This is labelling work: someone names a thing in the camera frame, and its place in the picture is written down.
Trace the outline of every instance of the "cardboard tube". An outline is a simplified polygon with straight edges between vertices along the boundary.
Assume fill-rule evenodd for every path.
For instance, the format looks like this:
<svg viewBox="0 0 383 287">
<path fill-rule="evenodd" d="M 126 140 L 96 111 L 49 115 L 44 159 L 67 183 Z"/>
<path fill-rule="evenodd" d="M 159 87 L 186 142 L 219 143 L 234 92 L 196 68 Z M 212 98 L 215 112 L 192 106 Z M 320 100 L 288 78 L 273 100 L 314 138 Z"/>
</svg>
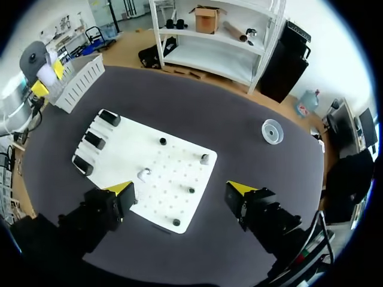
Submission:
<svg viewBox="0 0 383 287">
<path fill-rule="evenodd" d="M 226 30 L 229 31 L 232 36 L 241 42 L 246 42 L 247 41 L 247 36 L 243 34 L 240 30 L 232 26 L 228 21 L 223 22 L 223 26 L 226 28 Z"/>
</svg>

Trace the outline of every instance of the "silver peg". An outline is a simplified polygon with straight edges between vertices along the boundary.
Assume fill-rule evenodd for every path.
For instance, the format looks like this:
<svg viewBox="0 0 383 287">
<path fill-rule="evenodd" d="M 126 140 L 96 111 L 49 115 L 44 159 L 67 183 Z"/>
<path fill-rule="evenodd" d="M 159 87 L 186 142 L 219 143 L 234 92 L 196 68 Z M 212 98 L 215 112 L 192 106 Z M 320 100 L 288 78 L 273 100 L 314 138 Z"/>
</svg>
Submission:
<svg viewBox="0 0 383 287">
<path fill-rule="evenodd" d="M 199 163 L 207 166 L 209 164 L 209 155 L 208 154 L 202 155 Z"/>
<path fill-rule="evenodd" d="M 145 169 L 143 169 L 142 171 L 140 171 L 139 173 L 137 173 L 137 177 L 142 181 L 142 182 L 145 182 L 146 178 L 148 175 L 151 175 L 151 170 L 148 169 L 147 167 Z"/>
</svg>

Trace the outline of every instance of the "clear plastic bowl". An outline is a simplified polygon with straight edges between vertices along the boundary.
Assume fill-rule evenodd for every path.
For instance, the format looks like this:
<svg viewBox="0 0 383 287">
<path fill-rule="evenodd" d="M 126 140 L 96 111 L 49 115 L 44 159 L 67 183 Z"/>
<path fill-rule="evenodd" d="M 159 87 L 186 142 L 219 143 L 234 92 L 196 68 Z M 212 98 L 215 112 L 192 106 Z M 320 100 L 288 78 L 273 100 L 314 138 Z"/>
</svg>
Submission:
<svg viewBox="0 0 383 287">
<path fill-rule="evenodd" d="M 262 125 L 262 135 L 269 144 L 278 145 L 283 140 L 283 129 L 279 122 L 268 119 Z"/>
</svg>

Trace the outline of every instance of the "black speaker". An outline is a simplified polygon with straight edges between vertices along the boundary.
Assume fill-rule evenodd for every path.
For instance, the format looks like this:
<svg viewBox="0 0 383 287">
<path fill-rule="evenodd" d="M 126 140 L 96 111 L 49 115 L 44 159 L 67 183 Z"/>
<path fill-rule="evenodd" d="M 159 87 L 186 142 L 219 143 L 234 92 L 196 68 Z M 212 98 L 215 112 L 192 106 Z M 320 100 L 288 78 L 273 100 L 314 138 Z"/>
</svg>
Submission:
<svg viewBox="0 0 383 287">
<path fill-rule="evenodd" d="M 298 82 L 309 63 L 306 58 L 311 40 L 301 28 L 287 22 L 269 64 L 260 80 L 260 91 L 265 96 L 281 103 Z"/>
</svg>

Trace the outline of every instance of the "blue water bottle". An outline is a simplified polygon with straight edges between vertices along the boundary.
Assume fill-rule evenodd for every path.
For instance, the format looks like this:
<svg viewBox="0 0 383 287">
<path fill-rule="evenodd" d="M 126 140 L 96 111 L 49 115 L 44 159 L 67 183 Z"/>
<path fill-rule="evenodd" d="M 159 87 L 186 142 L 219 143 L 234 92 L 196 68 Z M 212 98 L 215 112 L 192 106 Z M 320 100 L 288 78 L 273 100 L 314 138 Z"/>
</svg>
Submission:
<svg viewBox="0 0 383 287">
<path fill-rule="evenodd" d="M 296 113 L 300 117 L 304 118 L 307 115 L 309 115 L 311 112 L 314 112 L 319 105 L 318 95 L 319 95 L 319 90 L 305 91 L 305 94 L 298 100 L 298 102 L 295 105 Z"/>
</svg>

